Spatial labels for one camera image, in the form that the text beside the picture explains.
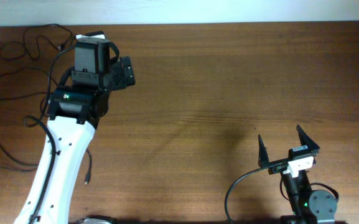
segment brown table surface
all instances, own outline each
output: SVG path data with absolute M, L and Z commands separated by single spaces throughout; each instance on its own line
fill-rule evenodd
M 113 92 L 110 110 L 90 144 L 93 173 L 84 185 L 84 157 L 70 221 L 90 214 L 122 220 L 223 221 L 230 184 L 258 167 L 261 134 L 271 160 L 299 146 L 296 125 L 320 145 L 311 182 L 340 193 L 337 220 L 359 223 L 359 22 L 288 22 L 156 26 L 72 26 L 75 33 L 105 31 L 130 55 L 136 85 Z M 0 28 L 0 46 L 21 40 L 23 27 Z M 58 28 L 31 31 L 60 44 Z M 48 70 L 57 51 L 40 41 L 41 58 L 6 62 Z M 3 53 L 14 55 L 19 47 Z M 63 56 L 54 77 L 73 65 Z M 0 80 L 0 96 L 43 91 L 46 78 L 22 72 Z M 0 143 L 37 162 L 45 134 L 25 128 L 39 115 L 42 96 L 0 102 Z M 0 165 L 10 164 L 0 151 Z M 35 173 L 0 169 L 0 223 L 12 223 Z M 233 191 L 233 218 L 291 214 L 279 193 L 280 175 L 258 173 Z

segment white background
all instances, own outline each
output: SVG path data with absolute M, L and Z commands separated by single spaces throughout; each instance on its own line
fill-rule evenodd
M 359 0 L 0 0 L 0 26 L 359 20 Z

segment white panel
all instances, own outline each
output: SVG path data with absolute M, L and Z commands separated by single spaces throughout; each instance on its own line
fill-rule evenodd
M 0 26 L 350 20 L 358 0 L 0 0 Z

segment wooden table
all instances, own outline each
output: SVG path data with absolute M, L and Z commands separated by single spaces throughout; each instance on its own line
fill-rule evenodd
M 70 221 L 90 214 L 121 220 L 223 221 L 230 184 L 258 167 L 261 134 L 271 160 L 299 146 L 296 125 L 320 145 L 311 182 L 337 189 L 337 220 L 359 223 L 359 22 L 295 22 L 158 26 L 73 26 L 106 32 L 130 55 L 136 85 L 113 92 L 94 140 L 93 175 L 84 157 Z M 23 27 L 0 28 L 0 46 L 21 40 Z M 57 28 L 31 32 L 62 43 Z M 0 59 L 0 73 L 22 66 L 45 70 L 56 55 L 44 41 L 40 60 Z M 9 49 L 14 54 L 20 48 Z M 63 56 L 54 77 L 73 65 Z M 0 80 L 0 96 L 46 87 L 37 72 Z M 25 128 L 42 96 L 0 102 L 0 142 L 16 157 L 37 162 L 45 134 Z M 0 151 L 0 164 L 10 163 Z M 19 214 L 35 173 L 0 169 L 0 223 Z M 280 175 L 258 173 L 230 197 L 236 219 L 279 218 L 291 208 Z

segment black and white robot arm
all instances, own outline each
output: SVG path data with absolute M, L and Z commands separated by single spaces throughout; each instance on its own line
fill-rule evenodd
M 30 194 L 15 224 L 68 223 L 78 170 L 100 118 L 108 111 L 110 93 L 135 84 L 130 58 L 120 58 L 117 46 L 103 33 L 77 37 L 75 66 L 63 74 L 49 101 L 47 127 L 56 152 L 47 136 Z M 116 54 L 113 58 L 110 49 Z M 69 77 L 72 85 L 65 86 Z

